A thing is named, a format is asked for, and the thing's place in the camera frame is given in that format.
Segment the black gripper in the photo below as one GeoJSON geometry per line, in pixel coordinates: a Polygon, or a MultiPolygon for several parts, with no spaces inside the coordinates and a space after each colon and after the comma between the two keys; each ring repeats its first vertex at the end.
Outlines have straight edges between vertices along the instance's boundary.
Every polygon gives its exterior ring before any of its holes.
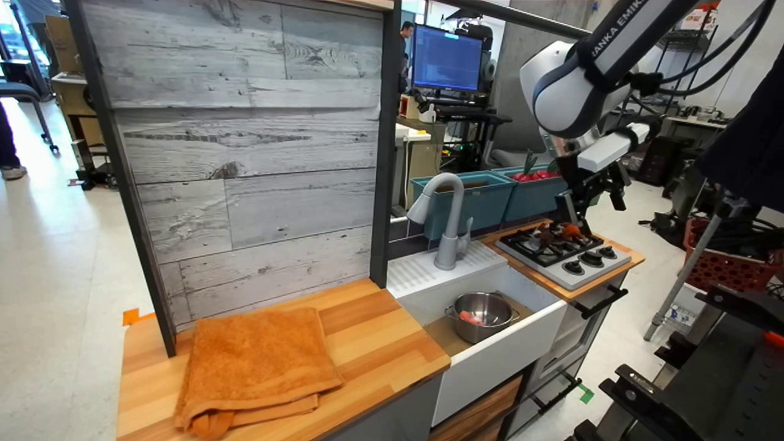
{"type": "Polygon", "coordinates": [[[577,216],[583,216],[603,192],[610,194],[612,209],[625,210],[625,186],[629,184],[620,160],[638,146],[649,134],[647,123],[627,123],[608,134],[574,146],[561,160],[561,175],[567,184],[571,201],[577,216]]]}

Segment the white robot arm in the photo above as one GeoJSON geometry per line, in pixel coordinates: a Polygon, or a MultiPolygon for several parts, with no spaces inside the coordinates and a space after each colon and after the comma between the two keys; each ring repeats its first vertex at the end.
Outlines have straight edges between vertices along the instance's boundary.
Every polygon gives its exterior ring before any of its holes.
{"type": "Polygon", "coordinates": [[[588,34],[553,41],[520,69],[525,102],[539,134],[559,155],[571,209],[583,216],[599,194],[625,209],[627,175],[620,160],[647,134],[647,123],[629,123],[605,134],[599,118],[632,88],[634,65],[672,31],[697,0],[620,0],[588,34]]]}

